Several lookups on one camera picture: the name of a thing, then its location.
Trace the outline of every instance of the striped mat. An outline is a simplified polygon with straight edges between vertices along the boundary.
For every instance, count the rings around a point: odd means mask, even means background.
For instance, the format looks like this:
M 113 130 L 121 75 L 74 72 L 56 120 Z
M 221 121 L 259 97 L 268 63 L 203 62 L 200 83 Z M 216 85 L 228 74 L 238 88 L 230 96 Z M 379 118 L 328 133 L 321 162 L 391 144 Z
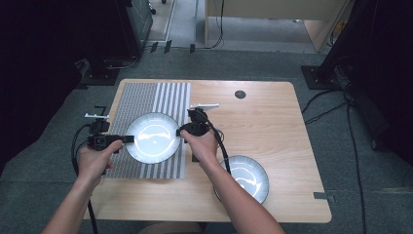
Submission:
M 162 112 L 172 117 L 179 126 L 188 122 L 190 83 L 126 83 L 109 134 L 123 136 L 128 126 L 143 114 Z M 111 178 L 184 178 L 186 144 L 166 161 L 143 164 L 136 161 L 124 148 L 112 156 L 115 169 L 107 170 Z

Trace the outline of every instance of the floor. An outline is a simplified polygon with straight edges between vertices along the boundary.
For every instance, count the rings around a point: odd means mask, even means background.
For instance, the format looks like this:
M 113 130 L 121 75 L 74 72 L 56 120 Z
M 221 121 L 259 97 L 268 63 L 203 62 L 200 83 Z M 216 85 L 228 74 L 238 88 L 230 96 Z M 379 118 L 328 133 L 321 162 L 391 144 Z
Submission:
M 157 13 L 149 35 L 149 44 L 158 41 L 173 47 L 204 48 L 205 1 L 151 0 Z M 220 18 L 209 18 L 208 45 L 214 45 L 220 35 Z M 314 54 L 316 51 L 302 20 L 223 18 L 223 40 L 215 50 L 263 51 Z M 322 54 L 328 54 L 325 45 Z

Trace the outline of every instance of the hand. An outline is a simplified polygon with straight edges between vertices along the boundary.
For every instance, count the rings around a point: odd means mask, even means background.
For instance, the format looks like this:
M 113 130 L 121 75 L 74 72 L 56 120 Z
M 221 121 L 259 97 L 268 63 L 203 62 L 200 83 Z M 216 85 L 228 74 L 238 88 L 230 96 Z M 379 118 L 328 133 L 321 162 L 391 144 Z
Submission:
M 209 132 L 202 136 L 192 136 L 185 130 L 182 130 L 180 135 L 189 143 L 192 153 L 200 161 L 201 166 L 208 166 L 215 163 L 219 164 L 216 158 L 218 142 L 216 141 L 213 130 L 209 130 Z
M 78 179 L 86 182 L 92 189 L 100 183 L 100 176 L 105 169 L 112 169 L 113 163 L 110 156 L 116 150 L 122 148 L 122 141 L 116 140 L 102 151 L 83 147 L 80 150 L 79 176 Z

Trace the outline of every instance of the cable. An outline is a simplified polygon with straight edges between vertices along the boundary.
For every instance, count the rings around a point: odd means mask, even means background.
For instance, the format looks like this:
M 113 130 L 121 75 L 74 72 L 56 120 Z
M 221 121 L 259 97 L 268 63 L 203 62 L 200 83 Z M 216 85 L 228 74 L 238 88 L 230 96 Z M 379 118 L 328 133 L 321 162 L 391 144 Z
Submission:
M 205 47 L 205 49 L 214 49 L 216 48 L 219 44 L 221 44 L 221 42 L 223 42 L 223 38 L 224 38 L 224 30 L 223 30 L 223 23 L 222 23 L 222 18 L 224 16 L 224 5 L 225 5 L 225 0 L 222 0 L 222 4 L 221 4 L 221 23 L 219 25 L 218 23 L 218 18 L 215 18 L 216 20 L 216 24 L 218 24 L 219 27 L 219 37 L 218 40 L 215 42 L 215 45 L 213 45 L 212 47 Z
M 219 132 L 213 127 L 212 123 L 208 120 L 208 118 L 205 116 L 203 112 L 199 111 L 198 109 L 195 109 L 195 111 L 197 111 L 204 118 L 204 120 L 209 124 L 209 126 L 212 128 L 216 141 L 218 141 L 219 147 L 221 147 L 221 150 L 222 150 L 222 155 L 224 156 L 225 168 L 227 172 L 231 174 L 228 153 L 227 153 L 227 150 L 225 149 L 224 143 L 221 140 L 221 136 L 219 135 Z
M 83 125 L 81 128 L 79 128 L 79 129 L 76 131 L 76 134 L 75 134 L 75 136 L 74 136 L 74 138 L 73 138 L 73 141 L 72 141 L 71 161 L 72 161 L 73 169 L 74 169 L 74 171 L 75 171 L 75 173 L 76 173 L 76 176 L 79 175 L 79 165 L 78 165 L 78 162 L 77 162 L 77 153 L 78 153 L 80 147 L 87 142 L 86 140 L 83 141 L 83 142 L 76 148 L 76 151 L 75 151 L 76 140 L 77 140 L 77 137 L 78 137 L 78 135 L 80 134 L 80 132 L 82 132 L 83 129 L 85 129 L 85 128 L 87 128 L 87 127 L 90 127 L 90 126 L 91 126 L 90 124 L 85 124 L 85 125 Z M 89 211 L 89 216 L 91 217 L 91 223 L 92 223 L 92 228 L 93 228 L 93 230 L 94 230 L 94 234 L 97 234 L 97 233 L 98 233 L 98 231 L 97 231 L 97 223 L 96 223 L 96 218 L 95 218 L 95 216 L 94 216 L 94 208 L 92 207 L 92 202 L 91 202 L 91 200 L 89 200 L 89 203 L 88 203 L 88 211 Z
M 90 127 L 90 126 L 91 126 L 90 124 L 85 124 L 82 127 L 80 127 L 76 131 L 76 134 L 75 134 L 75 136 L 72 140 L 72 150 L 70 152 L 71 152 L 72 166 L 73 166 L 73 169 L 75 170 L 76 176 L 79 175 L 79 166 L 78 166 L 78 163 L 77 163 L 77 155 L 75 154 L 76 140 L 77 140 L 77 137 L 80 134 L 80 132 L 82 132 L 83 129 L 85 129 L 87 127 Z
M 357 184 L 358 184 L 358 190 L 359 190 L 359 193 L 360 193 L 360 205 L 361 205 L 362 233 L 366 234 L 367 233 L 367 228 L 366 228 L 366 224 L 365 224 L 364 193 L 363 193 L 362 185 L 361 185 L 357 145 L 356 145 L 355 135 L 353 133 L 353 127 L 352 127 L 352 122 L 351 122 L 351 118 L 350 118 L 350 106 L 351 105 L 348 103 L 348 105 L 347 105 L 347 121 L 349 123 L 350 136 L 352 138 L 353 149 L 355 151 L 355 158 L 356 158 Z
M 126 65 L 126 66 L 112 66 L 112 65 L 109 65 L 109 66 L 107 66 L 106 68 L 109 69 L 109 70 L 111 70 L 111 69 L 127 69 L 127 68 L 130 68 L 131 66 L 133 66 L 133 65 L 139 60 L 139 57 L 132 57 L 132 59 L 134 59 L 134 61 L 133 61 L 131 64 L 129 64 L 129 65 Z
M 333 111 L 333 110 L 336 110 L 336 109 L 339 109 L 339 108 L 345 106 L 347 103 L 348 103 L 348 102 L 345 101 L 345 102 L 343 102 L 343 103 L 341 103 L 341 104 L 339 104 L 339 105 L 337 105 L 337 106 L 335 106 L 335 107 L 333 107 L 333 108 L 331 108 L 331 109 L 329 109 L 329 110 L 321 113 L 320 115 L 318 115 L 318 116 L 316 116 L 316 117 L 313 117 L 313 118 L 307 120 L 307 121 L 305 122 L 305 124 L 306 124 L 306 125 L 313 124 L 314 122 L 316 122 L 317 120 L 319 120 L 322 116 L 324 116 L 324 115 L 326 115 L 326 114 L 329 114 L 329 113 L 330 113 L 331 111 Z
M 305 107 L 303 108 L 303 110 L 301 111 L 301 114 L 304 114 L 304 112 L 308 109 L 308 107 L 310 106 L 311 102 L 313 102 L 313 100 L 315 100 L 316 98 L 321 97 L 321 96 L 323 96 L 323 95 L 326 95 L 326 94 L 328 94 L 328 93 L 335 92 L 335 91 L 340 91 L 340 90 L 327 90 L 327 91 L 323 91 L 323 92 L 320 92 L 320 93 L 314 95 L 314 96 L 307 102 L 306 106 L 305 106 Z

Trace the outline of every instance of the fingers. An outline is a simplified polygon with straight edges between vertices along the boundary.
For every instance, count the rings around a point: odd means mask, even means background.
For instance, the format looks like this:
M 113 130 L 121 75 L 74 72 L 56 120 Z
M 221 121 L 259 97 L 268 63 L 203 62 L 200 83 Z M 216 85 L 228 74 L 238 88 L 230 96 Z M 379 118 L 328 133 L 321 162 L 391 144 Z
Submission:
M 190 135 L 188 132 L 186 132 L 186 130 L 182 130 L 180 132 L 180 135 L 182 136 L 182 138 L 184 138 L 186 141 L 190 142 L 189 138 L 192 136 Z
M 117 150 L 122 148 L 122 141 L 121 140 L 116 140 L 113 141 L 109 146 L 107 146 L 103 151 L 102 154 L 109 159 L 109 157 Z

